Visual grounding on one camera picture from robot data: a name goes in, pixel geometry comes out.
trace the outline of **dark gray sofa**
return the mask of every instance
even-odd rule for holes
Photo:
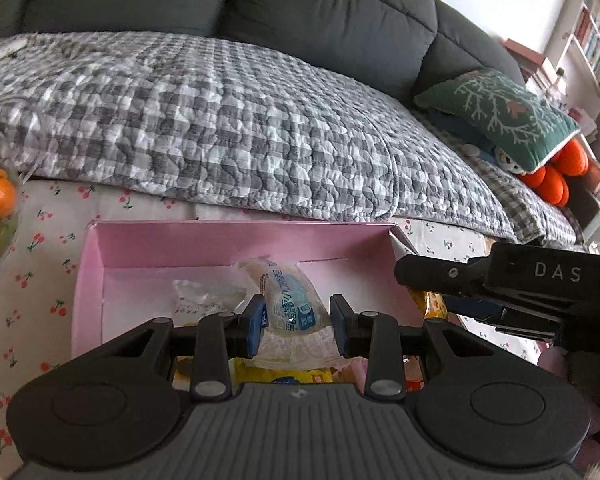
[[[440,0],[0,0],[0,36],[148,30],[214,36],[299,57],[406,105],[481,66],[523,83],[514,59]],[[586,230],[600,204],[586,196]]]

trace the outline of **pink box on shelf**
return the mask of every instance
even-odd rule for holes
[[[72,357],[154,317],[171,317],[173,280],[250,284],[235,263],[298,262],[324,305],[343,294],[356,312],[376,310],[419,326],[422,314],[394,279],[394,224],[336,222],[99,222],[88,229],[72,321]]]

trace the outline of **ribbed gray surface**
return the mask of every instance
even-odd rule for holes
[[[179,436],[152,456],[109,472],[37,464],[14,480],[575,480],[569,466],[504,474],[431,448],[406,412],[363,399],[352,384],[247,384],[224,404],[194,410]]]

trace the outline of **stuffed animal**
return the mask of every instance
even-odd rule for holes
[[[571,139],[551,160],[533,173],[519,174],[519,179],[533,189],[545,202],[565,207],[569,187],[563,175],[582,176],[589,170],[589,157],[580,143]]]

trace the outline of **green pillow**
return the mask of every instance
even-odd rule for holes
[[[545,98],[493,68],[438,83],[414,102],[476,126],[527,173],[546,164],[580,129]]]

